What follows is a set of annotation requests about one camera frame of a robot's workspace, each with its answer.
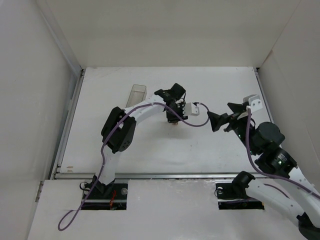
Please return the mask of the clear plastic drawer box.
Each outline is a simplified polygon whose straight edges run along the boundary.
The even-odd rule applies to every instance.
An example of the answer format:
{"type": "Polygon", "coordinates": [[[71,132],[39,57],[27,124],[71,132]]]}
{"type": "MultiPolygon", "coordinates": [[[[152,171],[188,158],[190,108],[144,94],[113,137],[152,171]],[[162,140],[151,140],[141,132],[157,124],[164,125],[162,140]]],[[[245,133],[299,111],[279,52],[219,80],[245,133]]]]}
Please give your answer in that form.
{"type": "Polygon", "coordinates": [[[143,102],[146,99],[146,96],[147,87],[145,85],[133,84],[126,103],[126,107],[129,108],[143,102]]]}

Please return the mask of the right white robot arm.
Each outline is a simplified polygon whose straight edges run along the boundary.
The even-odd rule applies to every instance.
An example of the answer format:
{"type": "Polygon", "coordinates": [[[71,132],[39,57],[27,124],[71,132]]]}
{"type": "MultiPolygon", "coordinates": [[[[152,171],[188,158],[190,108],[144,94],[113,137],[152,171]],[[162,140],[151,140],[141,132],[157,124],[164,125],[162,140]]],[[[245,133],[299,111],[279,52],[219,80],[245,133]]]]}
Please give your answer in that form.
{"type": "Polygon", "coordinates": [[[293,157],[281,148],[285,136],[272,122],[255,126],[252,113],[259,110],[255,103],[229,102],[232,114],[207,112],[213,132],[223,125],[225,132],[233,131],[246,148],[249,163],[264,177],[282,186],[289,197],[276,188],[269,187],[251,173],[241,171],[228,183],[231,196],[224,200],[256,199],[286,216],[307,240],[320,238],[320,194],[304,176],[293,157]]]}

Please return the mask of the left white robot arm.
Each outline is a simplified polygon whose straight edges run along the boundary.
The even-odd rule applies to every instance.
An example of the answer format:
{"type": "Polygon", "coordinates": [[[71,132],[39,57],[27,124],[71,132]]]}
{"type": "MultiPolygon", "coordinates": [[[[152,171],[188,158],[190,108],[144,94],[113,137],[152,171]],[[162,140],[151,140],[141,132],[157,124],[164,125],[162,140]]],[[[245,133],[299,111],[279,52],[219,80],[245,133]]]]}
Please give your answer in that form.
{"type": "Polygon", "coordinates": [[[133,142],[139,123],[161,112],[166,112],[168,123],[187,119],[183,116],[185,94],[186,90],[175,83],[170,89],[155,91],[151,97],[136,105],[124,109],[117,106],[111,110],[101,130],[102,165],[99,173],[92,178],[95,190],[105,196],[111,192],[120,153],[133,142]]]}

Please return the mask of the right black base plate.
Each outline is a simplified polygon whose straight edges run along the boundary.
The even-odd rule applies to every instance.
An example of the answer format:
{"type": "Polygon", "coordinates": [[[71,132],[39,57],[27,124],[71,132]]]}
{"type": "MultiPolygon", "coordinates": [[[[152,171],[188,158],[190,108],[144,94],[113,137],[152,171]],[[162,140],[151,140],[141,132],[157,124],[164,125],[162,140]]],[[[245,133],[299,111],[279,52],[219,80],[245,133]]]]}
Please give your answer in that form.
{"type": "Polygon", "coordinates": [[[215,184],[214,195],[217,197],[219,210],[264,210],[264,204],[247,195],[238,194],[231,182],[215,184]]]}

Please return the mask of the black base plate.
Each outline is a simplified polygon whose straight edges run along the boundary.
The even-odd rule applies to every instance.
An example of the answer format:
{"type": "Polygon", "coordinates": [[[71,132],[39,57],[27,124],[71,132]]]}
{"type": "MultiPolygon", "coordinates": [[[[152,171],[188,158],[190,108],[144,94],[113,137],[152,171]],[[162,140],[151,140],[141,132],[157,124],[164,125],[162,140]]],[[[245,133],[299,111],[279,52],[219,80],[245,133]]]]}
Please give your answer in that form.
{"type": "Polygon", "coordinates": [[[264,210],[264,204],[247,195],[238,194],[231,182],[215,184],[214,195],[217,197],[219,210],[264,210]]]}
{"type": "Polygon", "coordinates": [[[120,182],[111,185],[107,194],[102,194],[96,187],[92,190],[81,210],[122,211],[127,209],[128,183],[120,182]]]}

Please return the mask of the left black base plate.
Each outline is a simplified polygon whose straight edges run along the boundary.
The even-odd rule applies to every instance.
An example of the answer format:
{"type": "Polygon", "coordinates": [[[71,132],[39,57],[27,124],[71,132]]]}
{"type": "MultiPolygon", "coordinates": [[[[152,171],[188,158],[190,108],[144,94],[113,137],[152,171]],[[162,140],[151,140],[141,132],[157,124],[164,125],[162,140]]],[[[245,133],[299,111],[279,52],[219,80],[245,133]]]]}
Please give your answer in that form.
{"type": "Polygon", "coordinates": [[[128,183],[120,182],[111,185],[107,194],[102,194],[96,187],[92,190],[81,210],[122,211],[127,209],[128,183]]]}

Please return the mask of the aluminium front rail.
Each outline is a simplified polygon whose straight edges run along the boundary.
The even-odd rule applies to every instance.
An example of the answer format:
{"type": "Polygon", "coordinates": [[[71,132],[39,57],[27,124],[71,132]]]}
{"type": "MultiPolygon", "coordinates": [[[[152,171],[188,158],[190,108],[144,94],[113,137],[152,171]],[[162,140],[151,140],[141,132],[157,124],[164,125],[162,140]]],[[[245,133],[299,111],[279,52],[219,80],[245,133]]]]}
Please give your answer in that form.
{"type": "MultiPolygon", "coordinates": [[[[237,173],[116,173],[116,179],[136,179],[136,180],[165,180],[165,179],[233,179],[237,173]]],[[[56,173],[53,180],[84,180],[91,179],[92,173],[56,173]]]]}

